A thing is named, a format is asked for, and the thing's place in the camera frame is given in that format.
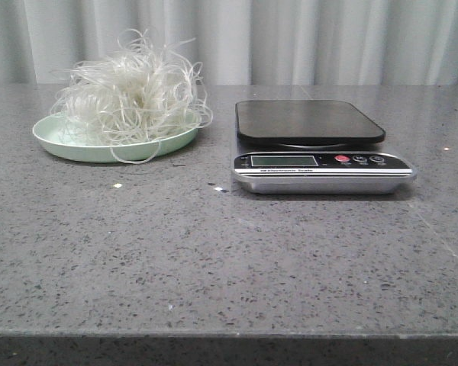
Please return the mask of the white vermicelli noodle bundle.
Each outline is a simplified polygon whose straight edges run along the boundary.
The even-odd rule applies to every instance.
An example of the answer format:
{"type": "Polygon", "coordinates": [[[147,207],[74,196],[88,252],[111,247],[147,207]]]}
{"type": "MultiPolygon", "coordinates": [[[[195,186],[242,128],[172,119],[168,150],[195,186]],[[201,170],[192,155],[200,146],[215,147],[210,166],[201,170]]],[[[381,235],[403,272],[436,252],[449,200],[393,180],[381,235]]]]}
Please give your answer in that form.
{"type": "Polygon", "coordinates": [[[65,117],[66,134],[82,145],[145,143],[213,120],[201,63],[178,54],[178,43],[156,47],[147,32],[133,34],[110,56],[65,71],[51,115],[65,117]]]}

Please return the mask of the silver black kitchen scale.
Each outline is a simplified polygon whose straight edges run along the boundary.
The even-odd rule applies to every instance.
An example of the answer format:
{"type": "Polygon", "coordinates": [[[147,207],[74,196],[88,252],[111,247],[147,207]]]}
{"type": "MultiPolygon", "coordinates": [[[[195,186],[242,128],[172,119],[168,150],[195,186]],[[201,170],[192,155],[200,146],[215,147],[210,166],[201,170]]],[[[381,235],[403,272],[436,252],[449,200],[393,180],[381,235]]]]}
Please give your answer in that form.
{"type": "Polygon", "coordinates": [[[231,172],[257,194],[388,194],[416,168],[382,146],[385,131],[335,100],[240,101],[231,172]]]}

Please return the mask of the white pleated curtain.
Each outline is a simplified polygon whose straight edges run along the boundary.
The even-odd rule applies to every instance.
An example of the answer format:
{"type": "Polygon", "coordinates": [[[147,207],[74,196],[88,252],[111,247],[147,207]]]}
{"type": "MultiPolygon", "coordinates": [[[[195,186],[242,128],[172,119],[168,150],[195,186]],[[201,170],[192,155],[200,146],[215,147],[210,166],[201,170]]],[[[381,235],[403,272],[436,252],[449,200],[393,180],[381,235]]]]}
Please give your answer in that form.
{"type": "Polygon", "coordinates": [[[209,84],[458,84],[458,1],[0,1],[0,83],[54,83],[130,29],[209,84]]]}

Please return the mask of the light green plastic plate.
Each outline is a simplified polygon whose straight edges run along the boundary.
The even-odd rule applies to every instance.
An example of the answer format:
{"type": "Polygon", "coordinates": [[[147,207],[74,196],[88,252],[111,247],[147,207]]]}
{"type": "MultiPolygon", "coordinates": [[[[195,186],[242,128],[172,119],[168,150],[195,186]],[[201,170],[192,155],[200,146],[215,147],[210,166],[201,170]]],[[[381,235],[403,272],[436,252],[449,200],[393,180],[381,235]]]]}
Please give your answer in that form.
{"type": "Polygon", "coordinates": [[[87,146],[66,134],[66,118],[60,115],[45,117],[33,127],[33,135],[49,153],[77,162],[142,164],[175,152],[195,139],[197,128],[175,136],[145,143],[117,146],[87,146]]]}

